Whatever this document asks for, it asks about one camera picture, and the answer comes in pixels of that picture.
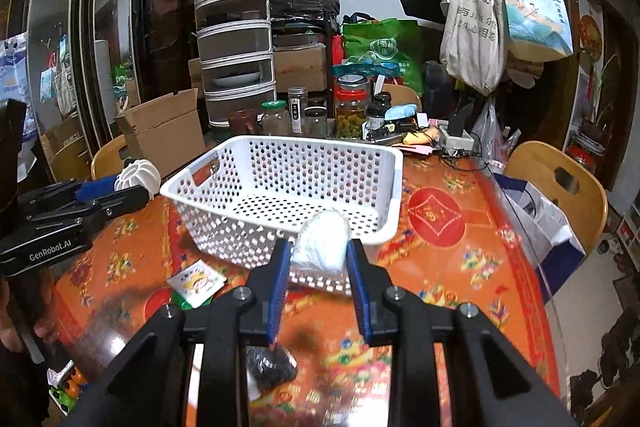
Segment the person's left hand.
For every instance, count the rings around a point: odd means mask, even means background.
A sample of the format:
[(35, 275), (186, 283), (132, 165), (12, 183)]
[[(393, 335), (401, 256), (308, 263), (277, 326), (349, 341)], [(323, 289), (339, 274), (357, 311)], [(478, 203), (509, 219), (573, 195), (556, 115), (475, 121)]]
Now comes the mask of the person's left hand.
[(1, 344), (11, 352), (25, 348), (24, 332), (43, 343), (60, 337), (54, 313), (54, 274), (50, 268), (18, 277), (1, 277)]

